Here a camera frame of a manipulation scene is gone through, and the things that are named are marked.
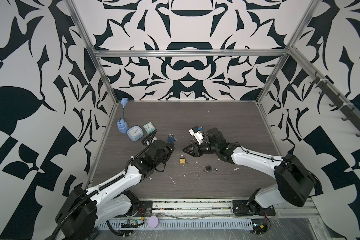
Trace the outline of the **blue padlock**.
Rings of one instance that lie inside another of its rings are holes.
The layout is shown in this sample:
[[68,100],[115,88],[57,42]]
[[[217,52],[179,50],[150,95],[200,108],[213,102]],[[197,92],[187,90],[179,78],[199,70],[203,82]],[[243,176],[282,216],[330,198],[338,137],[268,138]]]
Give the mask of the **blue padlock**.
[[174,134],[169,134],[168,138],[167,138],[167,142],[168,143],[175,143],[177,141],[176,137]]

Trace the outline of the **brass padlock with key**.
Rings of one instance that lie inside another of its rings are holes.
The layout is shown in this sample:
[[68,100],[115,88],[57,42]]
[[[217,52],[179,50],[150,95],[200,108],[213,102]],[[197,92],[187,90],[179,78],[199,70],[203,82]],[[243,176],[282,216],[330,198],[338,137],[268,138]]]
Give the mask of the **brass padlock with key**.
[[184,155],[180,155],[179,157],[179,163],[180,164],[187,164],[187,160]]

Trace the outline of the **black padlock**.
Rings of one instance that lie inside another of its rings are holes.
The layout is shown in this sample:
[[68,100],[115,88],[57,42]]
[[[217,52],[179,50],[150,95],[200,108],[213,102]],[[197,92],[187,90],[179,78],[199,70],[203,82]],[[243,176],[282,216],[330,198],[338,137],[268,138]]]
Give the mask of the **black padlock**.
[[203,172],[204,173],[217,173],[218,172],[218,169],[217,168],[213,168],[213,167],[211,167],[210,165],[207,165],[207,166],[205,166],[205,168],[203,169]]

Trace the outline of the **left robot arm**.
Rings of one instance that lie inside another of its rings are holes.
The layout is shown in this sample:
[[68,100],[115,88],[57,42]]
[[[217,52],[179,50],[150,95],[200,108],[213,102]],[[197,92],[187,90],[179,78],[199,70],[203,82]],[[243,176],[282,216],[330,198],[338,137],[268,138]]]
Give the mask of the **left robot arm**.
[[152,175],[158,165],[165,165],[175,150],[173,143],[158,140],[155,134],[142,140],[145,148],[132,156],[120,173],[85,190],[74,188],[58,212],[57,226],[48,238],[54,240],[62,233],[66,240],[86,240],[98,224],[135,214],[140,201],[129,188]]

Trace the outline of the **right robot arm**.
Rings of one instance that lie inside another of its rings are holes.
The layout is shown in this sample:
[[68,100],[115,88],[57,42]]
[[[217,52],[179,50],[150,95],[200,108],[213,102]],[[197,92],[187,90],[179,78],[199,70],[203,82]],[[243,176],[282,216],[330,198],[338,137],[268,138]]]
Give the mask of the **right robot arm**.
[[258,188],[248,200],[235,200],[233,213],[238,217],[275,216],[275,206],[290,204],[303,207],[308,198],[322,189],[317,176],[306,169],[293,154],[272,156],[252,151],[239,143],[193,143],[183,149],[192,157],[217,155],[232,165],[244,166],[274,180],[267,188]]

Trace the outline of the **mint green alarm clock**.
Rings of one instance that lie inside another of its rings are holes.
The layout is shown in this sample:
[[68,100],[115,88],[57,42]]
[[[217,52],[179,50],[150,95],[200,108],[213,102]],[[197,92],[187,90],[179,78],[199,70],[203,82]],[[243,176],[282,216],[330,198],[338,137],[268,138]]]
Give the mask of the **mint green alarm clock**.
[[156,130],[155,126],[153,125],[152,122],[148,122],[145,125],[143,125],[144,130],[146,131],[147,134],[150,134],[152,132],[154,132]]

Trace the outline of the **light blue alarm clock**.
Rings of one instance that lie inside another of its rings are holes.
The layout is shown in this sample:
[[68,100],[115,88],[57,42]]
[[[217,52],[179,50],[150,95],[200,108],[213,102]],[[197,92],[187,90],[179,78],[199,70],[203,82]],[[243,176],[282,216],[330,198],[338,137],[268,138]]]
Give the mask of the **light blue alarm clock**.
[[133,126],[127,131],[127,136],[131,141],[136,142],[144,136],[144,131],[140,126]]

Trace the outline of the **blue flower toy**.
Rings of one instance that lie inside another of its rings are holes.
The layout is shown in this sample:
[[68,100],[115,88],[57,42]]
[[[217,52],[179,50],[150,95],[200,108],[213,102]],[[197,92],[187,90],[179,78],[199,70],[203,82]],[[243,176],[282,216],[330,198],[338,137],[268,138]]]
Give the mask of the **blue flower toy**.
[[120,133],[122,134],[126,134],[129,127],[128,124],[126,122],[126,118],[125,118],[125,107],[128,104],[128,98],[122,98],[121,100],[121,105],[122,105],[122,117],[117,121],[117,127]]

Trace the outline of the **purple round lid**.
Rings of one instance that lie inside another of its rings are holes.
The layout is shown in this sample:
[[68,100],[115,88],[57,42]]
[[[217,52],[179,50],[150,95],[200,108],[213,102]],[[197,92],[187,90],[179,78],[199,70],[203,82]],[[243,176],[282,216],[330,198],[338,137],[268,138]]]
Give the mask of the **purple round lid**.
[[149,217],[148,226],[151,229],[157,229],[160,226],[160,219],[155,215]]

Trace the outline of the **green circuit board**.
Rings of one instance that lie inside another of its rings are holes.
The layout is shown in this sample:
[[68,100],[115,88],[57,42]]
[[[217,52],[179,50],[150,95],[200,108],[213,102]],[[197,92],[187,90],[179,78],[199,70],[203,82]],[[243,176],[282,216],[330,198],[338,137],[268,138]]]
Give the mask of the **green circuit board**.
[[250,232],[254,235],[263,235],[271,228],[271,223],[268,219],[252,219],[252,230]]

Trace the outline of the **black hook rack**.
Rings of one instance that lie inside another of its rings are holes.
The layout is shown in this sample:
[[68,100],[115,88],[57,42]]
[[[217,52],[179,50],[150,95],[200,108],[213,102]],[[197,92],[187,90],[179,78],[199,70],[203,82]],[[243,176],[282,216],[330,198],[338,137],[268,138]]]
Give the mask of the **black hook rack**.
[[315,79],[310,85],[316,85],[319,88],[319,102],[322,96],[326,96],[331,103],[329,106],[335,110],[341,111],[344,115],[342,121],[349,121],[359,131],[356,137],[360,138],[360,109],[357,108],[344,94],[340,92],[330,80],[321,76],[318,71],[314,73]]

